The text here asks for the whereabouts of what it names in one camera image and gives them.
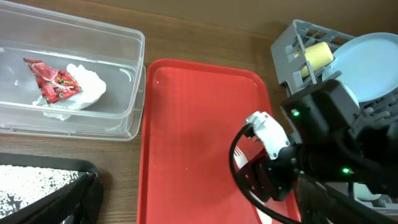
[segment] red wrapper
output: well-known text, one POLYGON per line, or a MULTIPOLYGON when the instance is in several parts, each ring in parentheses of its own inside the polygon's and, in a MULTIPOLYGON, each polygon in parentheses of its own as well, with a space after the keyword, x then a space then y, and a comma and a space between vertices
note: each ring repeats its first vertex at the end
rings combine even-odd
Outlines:
POLYGON ((24 58, 24 62, 36 76, 37 85, 48 104, 67 99, 81 92, 81 87, 67 71, 46 66, 41 60, 24 58))

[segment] brown wall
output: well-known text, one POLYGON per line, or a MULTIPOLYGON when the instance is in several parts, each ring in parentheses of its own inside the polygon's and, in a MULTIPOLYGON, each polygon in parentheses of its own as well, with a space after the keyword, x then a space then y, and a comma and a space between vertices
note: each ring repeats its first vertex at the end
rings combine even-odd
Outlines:
POLYGON ((397 0, 85 0, 277 37, 293 19, 351 35, 398 33, 397 0))

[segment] white fork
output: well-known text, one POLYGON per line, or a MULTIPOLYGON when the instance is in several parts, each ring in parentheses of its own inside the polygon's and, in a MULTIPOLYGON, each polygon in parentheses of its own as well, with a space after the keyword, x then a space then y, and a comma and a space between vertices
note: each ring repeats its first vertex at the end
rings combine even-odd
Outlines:
MULTIPOLYGON (((243 152, 239 149, 238 146, 236 146, 235 150, 234 150, 234 159, 235 159, 236 165, 238 166, 238 169, 241 169, 244 165, 246 165, 248 163, 248 159, 243 154, 243 152)), ((260 199, 258 199, 252 192, 250 192, 250 194, 260 203, 264 203, 260 199)), ((259 214, 262 224, 271 224, 272 223, 271 217, 269 217, 267 214, 263 213, 257 207, 256 207, 256 209, 257 209, 257 213, 259 214)))

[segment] red tray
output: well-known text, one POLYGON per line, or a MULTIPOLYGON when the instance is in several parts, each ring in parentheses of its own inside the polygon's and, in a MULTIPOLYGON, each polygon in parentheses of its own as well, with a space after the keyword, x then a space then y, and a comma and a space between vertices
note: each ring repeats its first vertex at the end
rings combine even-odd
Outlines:
MULTIPOLYGON (((266 86, 253 72, 170 59, 152 63, 137 222, 261 223, 228 168, 231 141, 257 110, 272 114, 266 86)), ((266 205, 299 220, 293 195, 266 205)))

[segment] clear plastic container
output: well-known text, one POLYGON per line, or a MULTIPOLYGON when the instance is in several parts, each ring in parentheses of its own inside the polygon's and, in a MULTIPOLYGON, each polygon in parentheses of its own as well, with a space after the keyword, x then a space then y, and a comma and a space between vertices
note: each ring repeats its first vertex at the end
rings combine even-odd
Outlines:
POLYGON ((144 97, 144 41, 138 30, 0 1, 0 131, 132 139, 144 97), (106 91, 82 110, 34 106, 41 93, 22 58, 57 69, 83 65, 106 83, 106 91), (43 112, 72 116, 60 121, 43 112))

